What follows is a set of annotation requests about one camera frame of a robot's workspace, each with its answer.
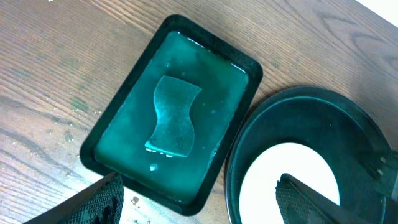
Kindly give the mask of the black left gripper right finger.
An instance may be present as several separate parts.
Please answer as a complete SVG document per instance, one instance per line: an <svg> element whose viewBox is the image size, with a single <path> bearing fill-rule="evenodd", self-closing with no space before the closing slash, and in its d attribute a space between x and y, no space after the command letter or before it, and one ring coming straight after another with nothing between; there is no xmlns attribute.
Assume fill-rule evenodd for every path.
<svg viewBox="0 0 398 224"><path fill-rule="evenodd" d="M290 174L277 182L276 200L285 224L368 224Z"/></svg>

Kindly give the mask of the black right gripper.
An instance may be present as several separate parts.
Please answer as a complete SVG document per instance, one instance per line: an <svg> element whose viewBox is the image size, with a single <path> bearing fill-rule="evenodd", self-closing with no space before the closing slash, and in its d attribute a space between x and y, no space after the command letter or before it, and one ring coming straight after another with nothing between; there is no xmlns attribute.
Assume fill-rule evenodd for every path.
<svg viewBox="0 0 398 224"><path fill-rule="evenodd" d="M364 167L373 179L375 189L397 201L397 152L370 152L366 155Z"/></svg>

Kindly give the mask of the green sponge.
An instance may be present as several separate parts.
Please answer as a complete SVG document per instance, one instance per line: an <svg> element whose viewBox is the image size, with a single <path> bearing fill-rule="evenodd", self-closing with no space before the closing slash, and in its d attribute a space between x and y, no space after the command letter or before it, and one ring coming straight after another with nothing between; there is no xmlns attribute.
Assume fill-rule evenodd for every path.
<svg viewBox="0 0 398 224"><path fill-rule="evenodd" d="M154 90L156 126L145 147L166 156L187 157L194 145L190 118L192 104L201 88L184 80L163 76Z"/></svg>

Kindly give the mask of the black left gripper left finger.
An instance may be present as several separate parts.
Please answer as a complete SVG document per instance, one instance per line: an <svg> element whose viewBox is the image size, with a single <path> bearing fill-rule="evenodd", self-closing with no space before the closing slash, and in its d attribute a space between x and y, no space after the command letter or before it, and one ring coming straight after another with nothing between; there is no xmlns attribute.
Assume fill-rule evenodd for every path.
<svg viewBox="0 0 398 224"><path fill-rule="evenodd" d="M123 202L124 186L121 175L112 172L26 224L118 224Z"/></svg>

